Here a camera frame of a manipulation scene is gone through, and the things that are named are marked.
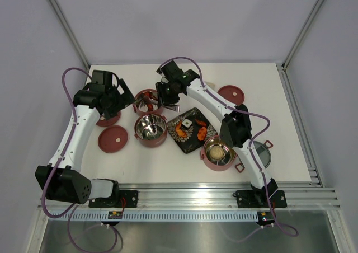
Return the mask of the red sausage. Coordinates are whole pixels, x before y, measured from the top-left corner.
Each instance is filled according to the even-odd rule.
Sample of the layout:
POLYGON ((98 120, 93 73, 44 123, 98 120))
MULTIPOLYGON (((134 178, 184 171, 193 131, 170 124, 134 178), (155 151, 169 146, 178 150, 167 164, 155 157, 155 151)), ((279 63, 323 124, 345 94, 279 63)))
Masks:
POLYGON ((151 98, 150 98, 150 93, 149 92, 146 92, 144 94, 144 98, 143 98, 146 106, 147 106, 147 111, 148 112, 151 112, 153 111, 154 107, 153 107, 153 104, 152 104, 152 101, 151 101, 151 98))

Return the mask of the orange roasted meat piece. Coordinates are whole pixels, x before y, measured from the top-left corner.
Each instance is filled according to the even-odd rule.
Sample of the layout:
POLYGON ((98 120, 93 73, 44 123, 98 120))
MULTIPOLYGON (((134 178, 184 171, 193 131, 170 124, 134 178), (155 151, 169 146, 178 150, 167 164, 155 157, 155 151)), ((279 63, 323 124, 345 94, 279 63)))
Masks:
POLYGON ((182 121, 180 120, 179 123, 175 126, 176 134, 181 138, 186 138, 187 134, 184 130, 181 129, 182 121))

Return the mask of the orange shrimp food piece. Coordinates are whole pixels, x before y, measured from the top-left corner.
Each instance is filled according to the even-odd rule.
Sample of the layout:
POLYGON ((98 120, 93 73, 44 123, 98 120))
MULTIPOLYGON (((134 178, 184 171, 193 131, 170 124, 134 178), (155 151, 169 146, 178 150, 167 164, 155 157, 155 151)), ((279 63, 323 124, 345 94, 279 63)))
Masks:
POLYGON ((195 119, 195 122, 197 123, 197 125, 201 125, 202 127, 206 127, 206 122, 204 122, 202 120, 195 119))

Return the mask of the orange fried chicken piece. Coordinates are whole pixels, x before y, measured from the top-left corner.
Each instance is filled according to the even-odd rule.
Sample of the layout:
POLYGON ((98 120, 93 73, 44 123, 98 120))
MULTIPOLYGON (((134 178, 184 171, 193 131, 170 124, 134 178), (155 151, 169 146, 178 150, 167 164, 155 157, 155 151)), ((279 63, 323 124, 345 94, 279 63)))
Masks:
POLYGON ((206 135, 207 135, 207 128, 205 126, 202 126, 197 133, 197 138, 199 141, 204 141, 206 135))

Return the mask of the white steamed bun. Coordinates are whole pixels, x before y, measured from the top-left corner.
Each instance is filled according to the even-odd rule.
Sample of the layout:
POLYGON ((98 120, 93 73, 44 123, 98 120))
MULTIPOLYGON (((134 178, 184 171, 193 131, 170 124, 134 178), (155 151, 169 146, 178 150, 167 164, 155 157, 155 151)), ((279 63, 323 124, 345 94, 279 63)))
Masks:
POLYGON ((209 155, 213 160, 220 160, 225 156, 225 152, 221 146, 213 146, 210 149, 209 155))

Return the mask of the metal food tongs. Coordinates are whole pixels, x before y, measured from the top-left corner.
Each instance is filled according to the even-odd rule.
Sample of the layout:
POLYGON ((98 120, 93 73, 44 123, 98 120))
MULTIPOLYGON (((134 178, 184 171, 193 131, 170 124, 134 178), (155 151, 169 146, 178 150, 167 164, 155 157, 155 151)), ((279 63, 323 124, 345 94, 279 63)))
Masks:
POLYGON ((163 108, 177 112, 177 113, 180 112, 180 105, 175 105, 175 104, 163 105, 163 108))

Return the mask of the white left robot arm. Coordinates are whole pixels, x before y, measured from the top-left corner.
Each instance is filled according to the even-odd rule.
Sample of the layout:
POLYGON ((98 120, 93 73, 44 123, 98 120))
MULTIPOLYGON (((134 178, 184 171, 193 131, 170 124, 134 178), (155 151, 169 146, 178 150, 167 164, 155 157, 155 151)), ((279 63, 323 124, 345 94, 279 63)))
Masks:
POLYGON ((100 117, 111 119, 134 101, 126 83, 116 74, 92 72, 90 81, 69 99, 72 115, 57 151, 47 165, 35 171, 42 199, 84 204, 101 198, 108 207, 119 204, 121 194, 113 181, 88 179, 81 174, 82 159, 100 117))

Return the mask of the dark red lid under arm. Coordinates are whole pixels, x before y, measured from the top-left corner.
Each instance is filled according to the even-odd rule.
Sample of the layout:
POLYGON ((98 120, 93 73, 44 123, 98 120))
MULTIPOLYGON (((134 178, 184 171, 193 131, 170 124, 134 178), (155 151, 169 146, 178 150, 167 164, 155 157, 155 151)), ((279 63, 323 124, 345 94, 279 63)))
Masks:
POLYGON ((103 115, 100 116, 98 122, 96 123, 99 127, 109 127, 114 125, 121 117, 121 112, 119 111, 116 116, 106 119, 103 115))

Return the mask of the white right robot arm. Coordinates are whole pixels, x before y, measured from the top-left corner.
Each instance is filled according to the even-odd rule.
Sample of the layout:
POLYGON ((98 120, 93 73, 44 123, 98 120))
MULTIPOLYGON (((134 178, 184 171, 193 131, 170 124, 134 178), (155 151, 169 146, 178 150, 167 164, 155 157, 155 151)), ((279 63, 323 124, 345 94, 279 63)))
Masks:
POLYGON ((198 72, 183 71, 174 57, 162 63, 157 73, 166 79, 156 83, 159 106, 174 106, 180 94, 191 97, 211 111, 221 122, 220 139, 232 148, 248 172, 255 202, 260 206, 271 206, 278 190, 276 181, 266 170, 256 148, 254 139, 265 132, 270 120, 260 114, 251 113, 242 105, 235 105, 210 88, 198 72))

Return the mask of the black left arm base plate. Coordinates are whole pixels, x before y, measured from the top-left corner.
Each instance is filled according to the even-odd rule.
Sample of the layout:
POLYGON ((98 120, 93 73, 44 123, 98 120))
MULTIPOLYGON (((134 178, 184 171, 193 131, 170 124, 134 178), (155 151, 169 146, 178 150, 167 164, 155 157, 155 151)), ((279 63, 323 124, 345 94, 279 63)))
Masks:
POLYGON ((138 205, 137 190, 119 190, 108 198, 96 198, 89 202, 90 208, 137 208, 138 205))

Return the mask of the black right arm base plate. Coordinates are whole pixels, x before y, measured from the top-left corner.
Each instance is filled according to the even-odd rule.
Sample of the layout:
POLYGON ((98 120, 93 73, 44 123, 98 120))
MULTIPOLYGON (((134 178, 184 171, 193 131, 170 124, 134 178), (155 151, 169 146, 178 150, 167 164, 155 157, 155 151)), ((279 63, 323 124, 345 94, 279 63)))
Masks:
MULTIPOLYGON (((264 190, 237 190, 232 194, 238 208, 269 208, 264 190)), ((287 208, 286 196, 283 190, 277 190, 270 198, 272 208, 287 208)))

